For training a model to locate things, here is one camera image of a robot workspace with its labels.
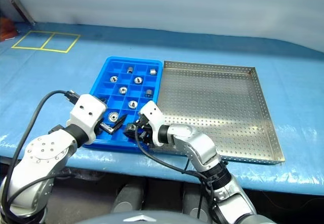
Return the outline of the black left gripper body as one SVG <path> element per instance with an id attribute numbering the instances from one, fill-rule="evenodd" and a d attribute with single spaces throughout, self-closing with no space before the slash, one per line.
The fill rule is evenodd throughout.
<path id="1" fill-rule="evenodd" d="M 104 122 L 99 123 L 99 128 L 102 131 L 105 131 L 106 133 L 112 135 L 114 133 L 114 128 L 110 127 L 109 125 L 105 124 Z"/>

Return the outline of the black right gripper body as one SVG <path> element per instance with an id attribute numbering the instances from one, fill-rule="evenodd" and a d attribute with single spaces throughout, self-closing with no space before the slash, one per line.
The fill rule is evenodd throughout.
<path id="1" fill-rule="evenodd" d="M 149 120 L 145 115 L 141 115 L 136 121 L 137 132 L 152 133 L 152 127 L 149 125 Z"/>

